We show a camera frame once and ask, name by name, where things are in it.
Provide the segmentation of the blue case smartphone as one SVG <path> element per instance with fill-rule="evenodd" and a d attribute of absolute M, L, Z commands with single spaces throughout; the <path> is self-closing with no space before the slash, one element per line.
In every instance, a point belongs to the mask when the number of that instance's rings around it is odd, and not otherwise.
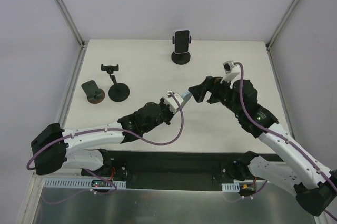
<path fill-rule="evenodd" d="M 192 94 L 189 91 L 186 91 L 183 94 L 181 94 L 181 97 L 183 99 L 183 102 L 181 103 L 181 107 L 183 108 L 187 104 L 189 99 L 192 97 Z"/>

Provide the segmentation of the black round base phone stand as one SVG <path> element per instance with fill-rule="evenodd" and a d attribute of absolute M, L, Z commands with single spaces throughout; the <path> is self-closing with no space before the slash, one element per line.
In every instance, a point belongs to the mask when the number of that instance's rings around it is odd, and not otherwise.
<path fill-rule="evenodd" d="M 130 95 L 130 89 L 126 84 L 117 82 L 116 80 L 114 73 L 119 71 L 119 65 L 117 64 L 116 66 L 112 66 L 101 64 L 101 70 L 106 71 L 113 82 L 113 85 L 109 88 L 108 91 L 109 98 L 114 102 L 125 101 Z"/>

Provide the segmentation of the lilac case smartphone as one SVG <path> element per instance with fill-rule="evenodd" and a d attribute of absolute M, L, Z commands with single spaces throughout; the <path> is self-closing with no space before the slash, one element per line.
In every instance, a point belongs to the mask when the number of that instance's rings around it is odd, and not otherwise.
<path fill-rule="evenodd" d="M 174 52 L 187 53 L 190 44 L 190 31 L 187 29 L 176 30 L 174 35 Z"/>

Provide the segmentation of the wooden base phone stand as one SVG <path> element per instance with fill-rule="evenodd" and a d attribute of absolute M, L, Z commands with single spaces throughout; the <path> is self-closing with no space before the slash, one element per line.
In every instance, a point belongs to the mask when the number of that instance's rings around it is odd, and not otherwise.
<path fill-rule="evenodd" d="M 105 92 L 98 87 L 94 80 L 89 80 L 81 85 L 86 98 L 91 104 L 98 104 L 105 98 Z"/>

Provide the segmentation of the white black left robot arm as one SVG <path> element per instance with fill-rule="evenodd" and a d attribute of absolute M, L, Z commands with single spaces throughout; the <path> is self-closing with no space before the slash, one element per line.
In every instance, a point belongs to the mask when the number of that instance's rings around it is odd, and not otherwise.
<path fill-rule="evenodd" d="M 149 102 L 134 113 L 109 124 L 66 130 L 59 123 L 52 123 L 31 142 L 33 156 L 26 168 L 40 176 L 61 168 L 89 169 L 99 176 L 106 176 L 111 171 L 111 163 L 104 157 L 100 146 L 136 140 L 155 144 L 144 138 L 144 134 L 163 123 L 170 124 L 181 104 L 182 99 L 170 93 L 159 103 Z"/>

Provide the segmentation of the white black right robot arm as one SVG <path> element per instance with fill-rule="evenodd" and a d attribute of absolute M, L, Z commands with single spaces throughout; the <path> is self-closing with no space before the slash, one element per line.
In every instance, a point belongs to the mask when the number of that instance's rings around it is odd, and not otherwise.
<path fill-rule="evenodd" d="M 221 103 L 234 113 L 247 133 L 271 148 L 291 171 L 270 164 L 251 151 L 238 160 L 238 180 L 263 178 L 295 196 L 298 204 L 313 216 L 321 215 L 336 198 L 336 171 L 320 163 L 296 142 L 278 119 L 257 102 L 257 90 L 250 80 L 234 83 L 208 76 L 189 92 L 198 103 L 207 92 L 209 104 Z"/>

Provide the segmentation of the left aluminium frame rail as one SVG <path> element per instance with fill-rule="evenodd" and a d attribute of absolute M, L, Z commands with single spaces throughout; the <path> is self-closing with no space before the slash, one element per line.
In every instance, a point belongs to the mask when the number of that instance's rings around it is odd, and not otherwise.
<path fill-rule="evenodd" d="M 65 23 L 70 29 L 72 35 L 76 40 L 78 52 L 74 63 L 71 67 L 70 78 L 67 82 L 66 92 L 62 100 L 61 108 L 57 113 L 57 121 L 61 126 L 64 126 L 68 117 L 71 106 L 71 101 L 74 95 L 75 87 L 78 81 L 80 70 L 85 57 L 88 41 L 84 40 L 80 34 L 64 0 L 54 0 Z M 25 196 L 23 206 L 19 212 L 18 223 L 33 223 L 35 215 L 42 213 L 42 209 L 38 207 L 40 197 L 42 196 L 43 186 L 45 183 L 45 176 L 37 176 L 34 172 L 28 186 L 28 192 Z"/>

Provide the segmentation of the aluminium frame rail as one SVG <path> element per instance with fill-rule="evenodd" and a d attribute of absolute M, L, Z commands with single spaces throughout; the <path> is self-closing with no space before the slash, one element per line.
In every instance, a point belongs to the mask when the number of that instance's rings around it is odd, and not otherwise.
<path fill-rule="evenodd" d="M 65 23 L 70 29 L 72 35 L 76 40 L 78 52 L 74 63 L 71 67 L 70 78 L 67 82 L 66 92 L 62 100 L 61 108 L 57 113 L 57 121 L 61 126 L 64 126 L 68 117 L 71 106 L 71 101 L 74 95 L 75 87 L 78 81 L 80 70 L 85 57 L 88 41 L 84 40 L 80 34 L 64 0 L 54 0 Z M 35 215 L 42 213 L 42 209 L 38 207 L 40 197 L 42 196 L 43 186 L 45 183 L 45 176 L 37 176 L 34 172 L 28 186 L 28 192 L 25 196 L 23 206 L 19 212 L 18 223 L 33 223 Z"/>
<path fill-rule="evenodd" d="M 277 39 L 279 38 L 279 36 L 282 34 L 283 30 L 287 26 L 288 22 L 292 18 L 292 15 L 297 10 L 297 7 L 299 6 L 300 2 L 301 2 L 301 0 L 291 0 L 290 4 L 288 5 L 284 14 L 282 15 L 281 20 L 277 24 L 274 32 L 272 33 L 268 42 L 265 44 L 265 48 L 266 48 L 266 51 L 267 51 L 267 54 L 268 54 L 271 69 L 272 69 L 273 76 L 274 76 L 274 79 L 275 79 L 275 83 L 276 83 L 276 86 L 277 86 L 277 91 L 278 91 L 279 97 L 281 99 L 281 104 L 282 104 L 282 109 L 283 109 L 283 112 L 284 112 L 284 115 L 285 115 L 286 124 L 288 126 L 288 130 L 290 132 L 290 135 L 293 136 L 294 138 L 295 138 L 295 136 L 294 136 L 294 132 L 293 132 L 293 126 L 292 126 L 292 123 L 291 123 L 291 119 L 289 117 L 288 108 L 287 108 L 286 103 L 285 103 L 284 92 L 282 90 L 282 84 L 281 84 L 281 81 L 280 81 L 280 76 L 279 76 L 279 73 L 278 73 L 277 68 L 275 66 L 274 56 L 272 55 L 271 50 L 272 50 L 272 47 L 274 46 L 274 44 L 276 43 Z"/>

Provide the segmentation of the right aluminium frame rail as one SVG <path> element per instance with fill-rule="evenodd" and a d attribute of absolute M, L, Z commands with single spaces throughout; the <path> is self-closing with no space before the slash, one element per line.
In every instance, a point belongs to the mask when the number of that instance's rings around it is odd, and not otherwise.
<path fill-rule="evenodd" d="M 279 97 L 281 99 L 281 104 L 282 104 L 282 109 L 283 109 L 283 112 L 284 112 L 284 115 L 285 115 L 286 124 L 288 126 L 288 130 L 290 132 L 290 135 L 293 136 L 294 138 L 295 138 L 295 136 L 294 136 L 294 132 L 293 132 L 293 126 L 292 126 L 292 123 L 291 123 L 291 119 L 289 117 L 288 108 L 287 108 L 286 103 L 285 103 L 284 92 L 282 90 L 282 84 L 281 84 L 281 81 L 280 81 L 280 76 L 279 76 L 279 73 L 278 73 L 277 68 L 275 66 L 274 56 L 272 55 L 271 50 L 272 50 L 272 47 L 274 46 L 274 44 L 276 43 L 277 39 L 279 38 L 279 36 L 282 34 L 283 30 L 287 26 L 288 22 L 292 18 L 292 15 L 297 10 L 297 7 L 299 6 L 300 2 L 301 2 L 301 0 L 291 0 L 290 4 L 288 5 L 284 14 L 282 15 L 281 20 L 277 24 L 274 32 L 272 33 L 268 42 L 265 44 L 265 48 L 266 48 L 266 51 L 267 51 L 267 54 L 268 54 L 271 69 L 272 69 L 273 76 L 274 76 L 274 79 L 275 79 L 275 83 L 276 83 L 276 86 L 277 86 L 277 91 L 278 91 Z"/>

